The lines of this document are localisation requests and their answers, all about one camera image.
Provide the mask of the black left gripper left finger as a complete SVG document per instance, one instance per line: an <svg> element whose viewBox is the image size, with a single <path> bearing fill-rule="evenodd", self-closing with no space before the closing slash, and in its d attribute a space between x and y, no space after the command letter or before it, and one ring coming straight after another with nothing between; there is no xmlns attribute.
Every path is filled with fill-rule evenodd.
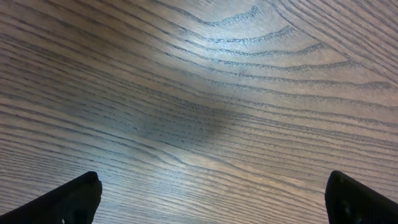
<svg viewBox="0 0 398 224"><path fill-rule="evenodd" d="M102 183L89 171L35 200L1 215L1 223L92 224Z"/></svg>

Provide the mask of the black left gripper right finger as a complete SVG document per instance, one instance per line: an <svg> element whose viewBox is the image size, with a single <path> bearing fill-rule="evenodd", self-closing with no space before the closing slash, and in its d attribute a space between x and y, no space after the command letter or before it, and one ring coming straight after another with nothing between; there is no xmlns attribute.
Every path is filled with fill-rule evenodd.
<svg viewBox="0 0 398 224"><path fill-rule="evenodd" d="M397 203L334 170L325 189L330 224L397 224Z"/></svg>

